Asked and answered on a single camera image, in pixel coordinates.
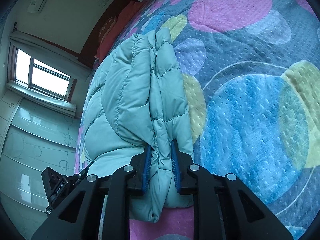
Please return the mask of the light green down jacket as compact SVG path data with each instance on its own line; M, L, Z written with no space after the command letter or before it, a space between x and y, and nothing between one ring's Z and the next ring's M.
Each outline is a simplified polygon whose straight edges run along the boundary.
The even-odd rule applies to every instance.
M174 183L171 142L193 153L189 106L170 30L133 34L97 68L82 116L89 174L112 175L150 145L146 193L131 199L132 219L155 223L165 207L189 207Z

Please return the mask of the glossy white wardrobe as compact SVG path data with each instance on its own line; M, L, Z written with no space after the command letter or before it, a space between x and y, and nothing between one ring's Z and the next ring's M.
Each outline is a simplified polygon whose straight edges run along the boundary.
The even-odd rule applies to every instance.
M80 121L7 90L1 98L1 204L25 239L46 219L41 173L74 174Z

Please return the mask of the pale curtain left of window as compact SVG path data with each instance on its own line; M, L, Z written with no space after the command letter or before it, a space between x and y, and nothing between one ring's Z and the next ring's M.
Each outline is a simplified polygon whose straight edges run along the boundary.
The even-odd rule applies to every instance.
M64 115L75 117L77 106L65 100L57 99L36 90L30 89L15 81L9 81L6 84L7 89L21 95L22 97L38 103L41 106L47 107L48 109L62 113Z

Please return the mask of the left window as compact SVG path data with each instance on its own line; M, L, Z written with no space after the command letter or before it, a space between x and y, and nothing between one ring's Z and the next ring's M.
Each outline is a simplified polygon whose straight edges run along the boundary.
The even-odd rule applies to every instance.
M39 61L17 48L9 47L8 79L23 87L70 102L76 79Z

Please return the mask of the pale curtain beside headboard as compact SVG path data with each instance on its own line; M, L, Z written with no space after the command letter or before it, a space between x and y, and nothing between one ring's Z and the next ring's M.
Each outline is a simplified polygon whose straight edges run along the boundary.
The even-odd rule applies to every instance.
M91 69L80 63L77 57L39 38L15 31L10 34L9 40L31 57L74 79L86 81L91 74Z

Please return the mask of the dark wooden headboard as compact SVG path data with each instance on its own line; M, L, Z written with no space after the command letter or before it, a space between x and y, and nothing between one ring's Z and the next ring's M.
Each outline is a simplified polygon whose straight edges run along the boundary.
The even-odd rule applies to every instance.
M95 62L95 55L100 43L98 41L100 29L103 27L105 22L112 16L117 16L121 11L131 2L137 2L138 0L113 0L111 4L103 11L103 14L93 27L91 33L89 34L79 56L78 61L82 64L93 68Z

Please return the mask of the colourful circle pattern bedspread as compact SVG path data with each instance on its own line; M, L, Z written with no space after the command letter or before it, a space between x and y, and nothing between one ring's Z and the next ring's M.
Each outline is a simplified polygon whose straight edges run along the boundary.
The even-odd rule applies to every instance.
M195 162L232 172L301 239L319 213L319 20L307 0L146 0L115 40L168 28Z

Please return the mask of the brown embroidered cushion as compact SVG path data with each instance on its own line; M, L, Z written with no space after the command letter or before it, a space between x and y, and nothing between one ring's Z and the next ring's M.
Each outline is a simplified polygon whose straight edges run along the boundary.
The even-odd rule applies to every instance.
M100 31L99 31L99 35L98 35L98 41L101 44L103 42L103 40L105 39L106 35L112 30L112 28L114 27L114 25L117 22L117 17L113 16L111 18L109 18L101 27Z

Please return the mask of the red pillow blanket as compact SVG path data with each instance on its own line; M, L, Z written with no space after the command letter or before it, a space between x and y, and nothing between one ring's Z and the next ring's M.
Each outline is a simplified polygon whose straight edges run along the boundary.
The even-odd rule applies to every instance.
M135 14L140 10L140 8L144 5L143 2L134 2L131 1L118 15L117 22L112 28L112 30L106 35L103 42L97 49L95 58L99 60L99 62L103 62L104 58L108 55L108 52L112 48L115 40L120 35L120 33L124 30L127 24L131 21L131 19L135 16Z

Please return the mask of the white wall socket plate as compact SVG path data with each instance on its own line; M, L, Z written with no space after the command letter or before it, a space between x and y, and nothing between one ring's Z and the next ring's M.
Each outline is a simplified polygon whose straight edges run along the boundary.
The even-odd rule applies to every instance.
M105 5L107 5L109 0L100 0L98 3L98 6L103 8Z

